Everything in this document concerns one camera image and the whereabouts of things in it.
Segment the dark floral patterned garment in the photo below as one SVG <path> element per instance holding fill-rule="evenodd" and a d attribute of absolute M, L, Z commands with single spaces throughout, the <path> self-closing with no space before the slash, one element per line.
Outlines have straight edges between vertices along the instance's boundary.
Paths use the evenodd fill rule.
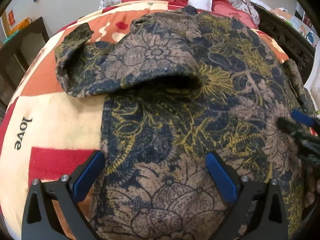
<path fill-rule="evenodd" d="M 134 20 L 116 44 L 92 35 L 78 26 L 55 59 L 68 95 L 105 97 L 90 218 L 102 239 L 208 239 L 228 212 L 210 151 L 253 181 L 276 178 L 289 236 L 300 230 L 304 167 L 276 121 L 315 108 L 292 60 L 239 20 L 191 6 Z"/>

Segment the white ornate upholstered chair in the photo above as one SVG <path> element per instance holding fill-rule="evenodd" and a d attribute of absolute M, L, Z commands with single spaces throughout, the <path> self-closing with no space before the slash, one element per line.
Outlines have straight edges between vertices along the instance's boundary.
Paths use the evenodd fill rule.
<path fill-rule="evenodd" d="M 320 66 L 319 66 L 319 58 L 320 58 L 320 50 L 319 50 L 319 44 L 320 42 L 317 43 L 316 45 L 316 50 L 315 50 L 315 58 L 313 62 L 313 67 L 311 70 L 311 73 L 304 84 L 304 87 L 308 90 L 312 101 L 313 105 L 315 107 L 315 110 L 318 112 L 317 115 L 319 115 L 319 78 L 320 78 Z"/>

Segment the dark carved wooden cabinet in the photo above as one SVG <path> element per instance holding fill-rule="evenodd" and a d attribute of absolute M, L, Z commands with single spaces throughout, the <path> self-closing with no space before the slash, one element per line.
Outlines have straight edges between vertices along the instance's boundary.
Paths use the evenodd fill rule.
<path fill-rule="evenodd" d="M 304 83 L 308 80 L 315 59 L 315 48 L 275 14 L 259 5 L 253 5 L 260 16 L 259 30 L 272 37 L 287 56 L 295 61 Z"/>

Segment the orange red cream blanket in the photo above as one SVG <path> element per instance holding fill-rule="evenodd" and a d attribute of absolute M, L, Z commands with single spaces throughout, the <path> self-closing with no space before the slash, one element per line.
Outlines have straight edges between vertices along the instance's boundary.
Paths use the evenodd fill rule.
<path fill-rule="evenodd" d="M 56 76 L 56 47 L 82 24 L 89 25 L 91 42 L 116 44 L 130 32 L 134 20 L 166 11 L 174 10 L 163 1 L 123 3 L 109 11 L 99 10 L 54 35 L 41 49 L 10 100 L 1 124 L 1 214 L 14 239 L 22 237 L 31 182 L 36 178 L 57 180 L 71 173 L 92 151 L 101 151 L 105 97 L 76 98 L 63 90 Z M 80 203 L 89 223 L 95 184 Z"/>

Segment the right red heart pillow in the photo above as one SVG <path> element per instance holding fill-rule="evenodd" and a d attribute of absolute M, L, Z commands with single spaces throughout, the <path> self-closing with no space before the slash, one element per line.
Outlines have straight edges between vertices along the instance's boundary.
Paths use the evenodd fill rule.
<path fill-rule="evenodd" d="M 236 9 L 228 0 L 213 0 L 212 12 L 221 16 L 236 18 L 250 28 L 258 28 L 248 13 Z"/>

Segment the dark wooden side table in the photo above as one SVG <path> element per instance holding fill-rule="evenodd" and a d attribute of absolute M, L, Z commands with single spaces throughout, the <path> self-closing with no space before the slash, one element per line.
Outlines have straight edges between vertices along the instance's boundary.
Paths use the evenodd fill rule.
<path fill-rule="evenodd" d="M 42 17 L 32 21 L 1 47 L 1 112 L 17 89 L 35 56 L 48 42 L 49 35 Z"/>

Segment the orange basket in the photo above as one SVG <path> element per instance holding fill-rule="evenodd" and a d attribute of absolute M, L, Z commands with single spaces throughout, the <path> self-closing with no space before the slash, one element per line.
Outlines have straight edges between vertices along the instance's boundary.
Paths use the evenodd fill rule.
<path fill-rule="evenodd" d="M 16 25 L 16 27 L 14 27 L 13 29 L 11 29 L 8 32 L 8 35 L 12 35 L 14 32 L 18 31 L 18 30 L 22 30 L 25 27 L 27 27 L 29 24 L 31 24 L 33 22 L 33 20 L 29 17 L 25 18 L 24 20 L 22 20 L 18 25 Z"/>

